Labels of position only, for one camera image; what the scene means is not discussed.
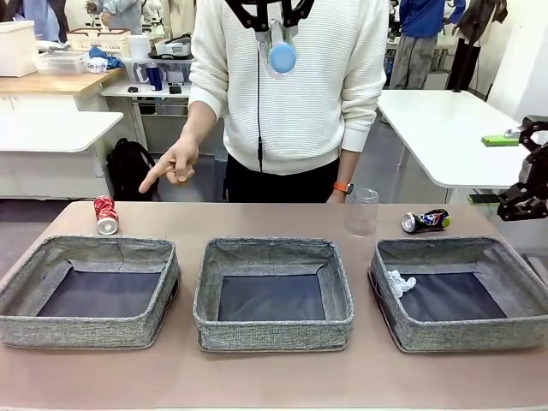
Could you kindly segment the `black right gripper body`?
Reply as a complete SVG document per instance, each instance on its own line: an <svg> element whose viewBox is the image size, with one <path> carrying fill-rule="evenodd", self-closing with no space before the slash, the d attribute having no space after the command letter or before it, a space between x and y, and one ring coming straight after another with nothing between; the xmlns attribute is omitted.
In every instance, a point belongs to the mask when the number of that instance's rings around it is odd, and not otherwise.
<svg viewBox="0 0 548 411"><path fill-rule="evenodd" d="M519 182L525 188L542 188L547 185L547 145L534 149L523 160Z"/></svg>

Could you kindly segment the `person's right hand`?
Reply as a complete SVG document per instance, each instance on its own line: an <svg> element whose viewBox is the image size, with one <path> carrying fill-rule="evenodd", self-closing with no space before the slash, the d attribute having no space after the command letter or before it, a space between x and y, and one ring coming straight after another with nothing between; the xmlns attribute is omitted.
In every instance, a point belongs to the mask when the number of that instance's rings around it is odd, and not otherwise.
<svg viewBox="0 0 548 411"><path fill-rule="evenodd" d="M183 133L178 141L149 170L139 186L141 194L148 191L154 182L164 176L168 182L181 185L195 173L194 165L199 157L201 140L195 135Z"/></svg>

